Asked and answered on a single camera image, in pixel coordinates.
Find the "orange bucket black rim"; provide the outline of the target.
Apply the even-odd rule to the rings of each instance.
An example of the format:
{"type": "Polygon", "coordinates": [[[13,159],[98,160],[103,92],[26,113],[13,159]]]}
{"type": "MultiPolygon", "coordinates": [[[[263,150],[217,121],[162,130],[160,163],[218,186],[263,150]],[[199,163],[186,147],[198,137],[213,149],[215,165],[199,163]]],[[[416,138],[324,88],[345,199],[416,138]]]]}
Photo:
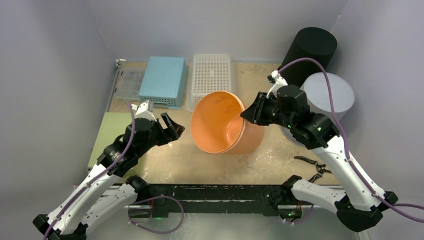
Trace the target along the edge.
{"type": "Polygon", "coordinates": [[[249,154],[262,143],[263,126],[241,117],[246,109],[233,93],[215,91],[204,96],[194,108],[190,133],[194,144],[209,154],[249,154]]]}

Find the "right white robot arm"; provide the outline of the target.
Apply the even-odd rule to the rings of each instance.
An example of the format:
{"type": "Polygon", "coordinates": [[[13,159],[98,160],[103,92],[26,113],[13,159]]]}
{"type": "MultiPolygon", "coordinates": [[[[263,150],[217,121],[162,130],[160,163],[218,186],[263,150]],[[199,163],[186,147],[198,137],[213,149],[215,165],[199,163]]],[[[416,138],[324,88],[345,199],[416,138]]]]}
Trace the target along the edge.
{"type": "Polygon", "coordinates": [[[293,175],[281,186],[280,196],[288,204],[306,201],[334,213],[354,232],[374,227],[388,204],[398,197],[379,187],[344,148],[344,140],[332,120],[310,110],[307,94],[296,85],[280,87],[276,93],[259,92],[241,113],[249,123],[287,128],[294,138],[312,151],[342,185],[333,190],[293,175]]]}

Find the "green perforated plastic basket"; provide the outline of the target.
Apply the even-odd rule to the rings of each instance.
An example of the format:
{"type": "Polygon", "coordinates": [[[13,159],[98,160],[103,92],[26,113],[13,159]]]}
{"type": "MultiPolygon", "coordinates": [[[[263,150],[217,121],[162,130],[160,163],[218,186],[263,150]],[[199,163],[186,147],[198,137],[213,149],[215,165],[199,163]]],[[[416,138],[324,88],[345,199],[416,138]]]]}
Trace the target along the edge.
{"type": "Polygon", "coordinates": [[[103,153],[104,148],[111,145],[116,137],[125,133],[126,127],[131,124],[131,120],[130,113],[106,112],[104,114],[88,162],[89,171],[97,163],[97,159],[103,153]]]}

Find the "black plastic bucket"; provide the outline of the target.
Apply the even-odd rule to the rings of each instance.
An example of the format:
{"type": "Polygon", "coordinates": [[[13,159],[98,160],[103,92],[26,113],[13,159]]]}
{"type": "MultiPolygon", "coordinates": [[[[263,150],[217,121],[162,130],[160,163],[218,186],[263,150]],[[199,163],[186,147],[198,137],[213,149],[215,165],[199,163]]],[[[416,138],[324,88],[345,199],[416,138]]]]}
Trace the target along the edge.
{"type": "MultiPolygon", "coordinates": [[[[327,30],[319,27],[303,28],[294,37],[279,69],[300,58],[314,59],[327,69],[337,47],[337,39],[327,30]]],[[[288,84],[301,87],[310,75],[320,71],[314,63],[302,61],[285,69],[281,76],[288,84]]]]}

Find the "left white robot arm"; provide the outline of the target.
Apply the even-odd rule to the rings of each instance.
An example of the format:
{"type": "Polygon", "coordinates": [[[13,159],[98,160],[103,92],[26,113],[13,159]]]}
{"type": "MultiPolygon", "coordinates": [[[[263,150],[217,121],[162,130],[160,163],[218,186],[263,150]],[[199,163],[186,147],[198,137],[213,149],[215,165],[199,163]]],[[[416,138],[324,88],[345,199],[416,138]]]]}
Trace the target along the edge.
{"type": "Polygon", "coordinates": [[[142,205],[161,199],[174,201],[180,212],[182,204],[172,196],[154,193],[151,185],[138,175],[126,180],[105,199],[101,195],[133,168],[139,159],[155,146],[178,140],[185,128],[162,113],[163,128],[154,116],[131,115],[125,133],[107,146],[87,177],[72,194],[49,214],[39,214],[33,225],[45,240],[85,240],[95,229],[117,210],[127,205],[142,205]]]}

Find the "white perforated plastic basket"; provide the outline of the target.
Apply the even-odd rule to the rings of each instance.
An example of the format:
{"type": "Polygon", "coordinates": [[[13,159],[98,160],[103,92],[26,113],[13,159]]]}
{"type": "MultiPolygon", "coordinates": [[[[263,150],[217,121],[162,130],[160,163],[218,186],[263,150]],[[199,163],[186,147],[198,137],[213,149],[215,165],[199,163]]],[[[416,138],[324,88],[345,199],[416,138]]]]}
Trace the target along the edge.
{"type": "Polygon", "coordinates": [[[210,93],[237,93],[235,64],[229,54],[196,53],[189,76],[186,104],[190,112],[210,93]]]}

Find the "blue perforated plastic basket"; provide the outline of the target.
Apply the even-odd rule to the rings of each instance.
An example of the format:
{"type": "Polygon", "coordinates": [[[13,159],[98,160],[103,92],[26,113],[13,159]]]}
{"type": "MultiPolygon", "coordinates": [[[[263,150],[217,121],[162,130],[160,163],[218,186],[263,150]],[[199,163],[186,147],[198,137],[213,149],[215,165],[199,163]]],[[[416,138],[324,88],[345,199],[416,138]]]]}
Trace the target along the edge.
{"type": "Polygon", "coordinates": [[[187,76],[188,66],[183,57],[151,56],[138,97],[168,109],[179,109],[183,104],[187,76]]]}

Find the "grey plastic bucket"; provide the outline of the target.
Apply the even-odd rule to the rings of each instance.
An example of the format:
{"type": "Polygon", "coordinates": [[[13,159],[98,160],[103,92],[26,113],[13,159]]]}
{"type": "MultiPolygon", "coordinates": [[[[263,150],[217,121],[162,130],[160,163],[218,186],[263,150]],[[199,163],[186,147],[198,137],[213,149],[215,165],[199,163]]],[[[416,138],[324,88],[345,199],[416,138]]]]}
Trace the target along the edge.
{"type": "MultiPolygon", "coordinates": [[[[330,83],[334,112],[336,118],[340,121],[354,105],[355,93],[343,78],[332,73],[328,73],[327,76],[330,83]]],[[[324,114],[332,121],[335,120],[331,112],[327,81],[322,72],[310,75],[300,89],[306,93],[307,103],[311,112],[324,114]]]]}

